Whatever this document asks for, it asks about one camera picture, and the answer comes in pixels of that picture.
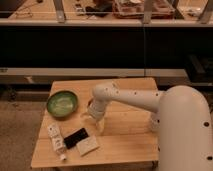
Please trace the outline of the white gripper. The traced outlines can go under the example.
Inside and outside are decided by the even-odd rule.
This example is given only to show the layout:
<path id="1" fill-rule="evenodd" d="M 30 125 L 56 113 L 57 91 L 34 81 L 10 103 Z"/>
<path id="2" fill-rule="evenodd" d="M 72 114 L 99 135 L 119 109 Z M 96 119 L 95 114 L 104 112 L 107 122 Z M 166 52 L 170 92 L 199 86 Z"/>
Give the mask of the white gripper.
<path id="1" fill-rule="evenodd" d="M 97 99 L 92 99 L 92 103 L 87 108 L 87 112 L 81 114 L 81 118 L 88 119 L 90 118 L 90 115 L 97 120 L 96 128 L 99 134 L 102 134 L 105 127 L 105 119 L 102 119 L 105 115 L 106 108 L 107 108 L 108 102 L 107 101 L 101 101 Z"/>

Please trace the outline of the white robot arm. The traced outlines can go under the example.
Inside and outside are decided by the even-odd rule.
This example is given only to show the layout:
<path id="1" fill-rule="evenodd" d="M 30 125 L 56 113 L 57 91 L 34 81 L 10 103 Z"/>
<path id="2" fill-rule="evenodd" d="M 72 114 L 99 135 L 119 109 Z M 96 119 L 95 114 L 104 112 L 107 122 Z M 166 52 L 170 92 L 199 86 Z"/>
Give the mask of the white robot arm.
<path id="1" fill-rule="evenodd" d="M 120 89 L 113 82 L 96 85 L 82 119 L 100 131 L 107 106 L 117 101 L 153 114 L 158 129 L 155 171 L 213 171 L 213 128 L 206 98 L 190 86 L 166 91 Z"/>

